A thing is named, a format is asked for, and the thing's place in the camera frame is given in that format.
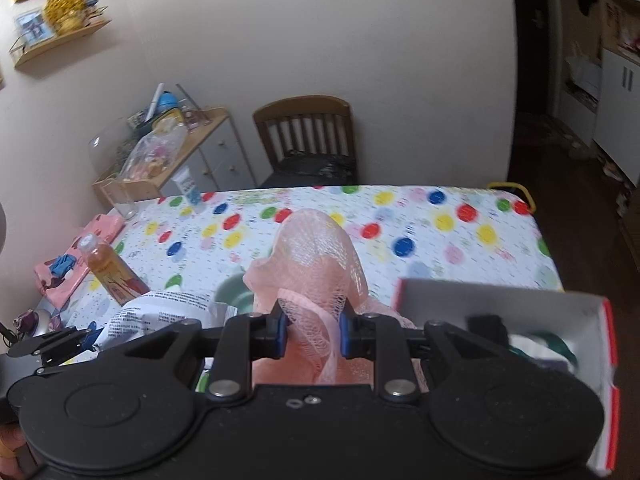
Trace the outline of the white printed soft packet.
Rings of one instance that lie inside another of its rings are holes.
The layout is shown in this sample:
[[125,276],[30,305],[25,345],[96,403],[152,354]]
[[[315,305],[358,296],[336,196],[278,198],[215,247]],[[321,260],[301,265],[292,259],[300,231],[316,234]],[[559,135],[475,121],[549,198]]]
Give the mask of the white printed soft packet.
[[211,294],[175,287],[147,292],[127,302],[106,323],[93,348],[102,352],[183,320],[197,320],[203,328],[221,327],[237,314],[236,307],[215,301]]

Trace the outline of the pink mesh bath pouf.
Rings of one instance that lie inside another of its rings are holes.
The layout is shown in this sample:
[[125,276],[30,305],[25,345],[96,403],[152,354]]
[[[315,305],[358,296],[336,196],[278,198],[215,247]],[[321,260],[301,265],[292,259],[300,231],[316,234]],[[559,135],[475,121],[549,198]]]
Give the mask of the pink mesh bath pouf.
[[346,231],[321,211],[303,209],[280,226],[269,257],[253,261],[244,283],[254,310],[278,302],[291,324],[285,355],[253,364],[256,385],[372,385],[373,363],[341,355],[338,321],[346,302],[358,314],[381,313],[413,322],[369,294],[356,249]]

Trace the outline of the pale green ceramic cup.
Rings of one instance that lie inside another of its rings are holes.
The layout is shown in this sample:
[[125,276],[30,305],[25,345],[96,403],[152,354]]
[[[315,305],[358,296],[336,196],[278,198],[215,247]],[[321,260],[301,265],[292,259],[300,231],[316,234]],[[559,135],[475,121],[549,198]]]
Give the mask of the pale green ceramic cup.
[[220,304],[235,307],[237,314],[247,314],[254,310],[254,292],[244,283],[245,269],[238,266],[217,287],[214,299]]

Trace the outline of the pink patterned plastic bag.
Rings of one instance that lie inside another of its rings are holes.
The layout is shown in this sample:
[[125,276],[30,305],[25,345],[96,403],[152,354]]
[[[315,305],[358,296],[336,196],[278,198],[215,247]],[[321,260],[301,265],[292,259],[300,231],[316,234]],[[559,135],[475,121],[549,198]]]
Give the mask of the pink patterned plastic bag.
[[36,286],[55,309],[61,310],[64,307],[89,272],[79,249],[80,240],[87,234],[93,234],[105,243],[111,243],[124,224],[125,220],[121,216],[97,214],[65,252],[35,265]]

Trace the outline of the amber drink plastic bottle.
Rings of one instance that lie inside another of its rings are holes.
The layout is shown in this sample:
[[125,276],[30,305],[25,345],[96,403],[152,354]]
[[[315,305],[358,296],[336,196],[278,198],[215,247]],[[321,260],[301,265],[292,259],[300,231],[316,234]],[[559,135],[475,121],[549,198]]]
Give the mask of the amber drink plastic bottle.
[[96,234],[86,234],[78,249],[88,269],[120,306],[150,291],[114,248]]

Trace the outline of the clear drinking glass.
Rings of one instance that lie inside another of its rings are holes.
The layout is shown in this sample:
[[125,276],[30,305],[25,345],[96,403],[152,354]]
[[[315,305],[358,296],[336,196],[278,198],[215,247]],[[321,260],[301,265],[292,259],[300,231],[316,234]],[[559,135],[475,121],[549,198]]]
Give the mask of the clear drinking glass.
[[134,200],[119,180],[109,180],[102,184],[102,191],[115,210],[125,220],[131,220],[138,212]]

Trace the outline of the white blue tube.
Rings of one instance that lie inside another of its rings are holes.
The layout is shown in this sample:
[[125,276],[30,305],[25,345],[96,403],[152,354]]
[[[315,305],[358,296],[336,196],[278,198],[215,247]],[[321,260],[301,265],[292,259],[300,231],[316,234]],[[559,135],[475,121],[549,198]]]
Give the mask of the white blue tube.
[[184,196],[189,206],[196,214],[200,214],[205,210],[201,190],[193,179],[188,166],[183,165],[178,169],[171,176],[171,181],[177,185],[180,194]]

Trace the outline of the red and white cardboard box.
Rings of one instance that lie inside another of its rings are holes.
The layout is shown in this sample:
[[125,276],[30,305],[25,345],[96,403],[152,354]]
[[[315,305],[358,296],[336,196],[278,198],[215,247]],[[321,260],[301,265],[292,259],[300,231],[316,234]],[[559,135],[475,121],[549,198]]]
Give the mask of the red and white cardboard box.
[[620,433],[620,389],[615,385],[617,341],[611,303],[585,292],[403,278],[393,308],[416,326],[440,321],[467,328],[493,315],[510,348],[539,364],[572,373],[604,408],[602,434],[588,465],[601,477],[615,469]]

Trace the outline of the clear bag of snacks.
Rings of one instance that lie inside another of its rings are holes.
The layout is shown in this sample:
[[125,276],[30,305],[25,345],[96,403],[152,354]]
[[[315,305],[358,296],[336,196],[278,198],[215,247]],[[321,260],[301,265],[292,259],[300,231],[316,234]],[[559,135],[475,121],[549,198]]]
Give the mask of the clear bag of snacks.
[[188,132],[186,125],[175,117],[160,119],[129,154],[119,179],[140,181],[159,176],[176,160]]

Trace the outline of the dark wooden chair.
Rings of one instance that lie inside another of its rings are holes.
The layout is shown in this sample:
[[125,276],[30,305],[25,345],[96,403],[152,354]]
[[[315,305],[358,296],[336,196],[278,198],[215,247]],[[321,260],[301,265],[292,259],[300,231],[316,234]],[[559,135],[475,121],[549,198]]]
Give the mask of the dark wooden chair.
[[265,188],[357,185],[352,108],[337,96],[292,96],[253,113],[272,174]]

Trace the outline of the golden ornament figure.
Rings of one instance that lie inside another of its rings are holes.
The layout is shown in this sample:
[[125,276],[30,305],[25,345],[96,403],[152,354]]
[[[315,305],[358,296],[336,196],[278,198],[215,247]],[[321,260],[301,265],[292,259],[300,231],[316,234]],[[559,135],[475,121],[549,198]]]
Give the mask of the golden ornament figure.
[[47,0],[43,13],[58,35],[81,29],[85,25],[86,0]]

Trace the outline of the wooden wall shelf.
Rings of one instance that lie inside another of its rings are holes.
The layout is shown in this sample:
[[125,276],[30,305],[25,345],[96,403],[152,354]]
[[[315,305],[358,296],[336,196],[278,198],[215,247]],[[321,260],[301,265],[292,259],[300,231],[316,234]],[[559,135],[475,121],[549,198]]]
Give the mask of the wooden wall shelf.
[[24,13],[15,19],[17,37],[9,48],[13,66],[22,67],[51,50],[89,37],[110,23],[104,8],[70,11],[54,25],[47,22],[42,9]]

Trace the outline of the white wall cabinet unit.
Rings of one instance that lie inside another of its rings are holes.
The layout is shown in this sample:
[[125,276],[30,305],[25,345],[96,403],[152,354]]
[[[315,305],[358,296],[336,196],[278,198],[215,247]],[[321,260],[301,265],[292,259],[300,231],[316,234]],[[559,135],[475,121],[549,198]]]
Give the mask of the white wall cabinet unit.
[[553,116],[639,182],[639,0],[549,0]]

